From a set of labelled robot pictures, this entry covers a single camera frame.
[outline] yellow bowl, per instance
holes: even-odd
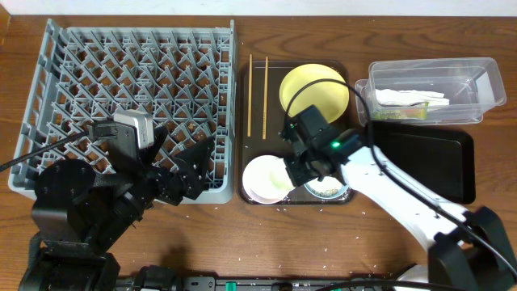
[[[284,110],[303,86],[321,78],[345,82],[338,72],[326,65],[308,64],[291,70],[280,85],[280,102]],[[289,109],[289,115],[295,116],[310,105],[315,105],[329,123],[333,122],[347,109],[348,88],[334,82],[320,82],[309,86],[296,97]]]

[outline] gray dish rack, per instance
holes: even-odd
[[[32,79],[15,157],[105,120],[120,109],[153,115],[169,130],[154,165],[176,171],[170,157],[215,137],[207,187],[198,200],[233,196],[237,35],[229,28],[61,28],[49,19]],[[87,137],[11,168],[9,187],[35,199],[37,176],[55,161],[80,158],[115,172],[107,145]]]

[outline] black tray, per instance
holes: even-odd
[[[278,134],[282,130],[285,113],[280,103],[280,84],[284,80],[285,75],[292,69],[305,64],[327,65],[340,73],[345,81],[348,82],[347,69],[337,61],[269,61],[266,140],[262,139],[265,61],[253,62],[251,137],[247,136],[249,63],[244,66],[245,69],[240,73],[239,82],[242,86],[240,86],[238,92],[240,97],[237,98],[239,100],[237,108],[240,111],[240,114],[237,114],[237,116],[240,116],[238,120],[239,126],[237,127],[237,138],[239,139],[239,148],[237,149],[237,193],[249,204],[261,205],[251,200],[242,187],[242,172],[248,162],[264,154],[285,157],[292,153],[291,146],[284,142]],[[345,113],[333,122],[332,125],[341,130],[347,129],[347,125],[350,124],[348,112],[351,110],[351,107],[348,104]],[[350,191],[348,195],[332,200],[323,200],[312,195],[305,187],[298,187],[291,191],[284,200],[274,205],[343,205],[349,202],[354,195],[354,191]]]
[[[373,122],[375,145],[397,167],[455,203],[476,199],[474,140],[466,132]]]

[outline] white background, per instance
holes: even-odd
[[[517,16],[517,0],[0,0],[12,15]]]

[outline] wooden tabletop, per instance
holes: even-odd
[[[0,47],[0,162],[12,159],[48,17],[14,16]],[[53,17],[62,27],[228,27],[230,17]],[[503,220],[517,248],[517,19],[416,17],[234,17],[242,70],[258,60],[341,61],[350,82],[373,61],[492,57],[507,103],[480,124],[461,126],[475,141],[477,200]],[[33,201],[0,174],[0,289],[16,289],[37,231]],[[390,274],[425,264],[426,252],[367,197],[346,206],[261,207],[237,195],[225,205],[157,205],[111,248],[121,275],[160,264],[219,276],[346,277]]]

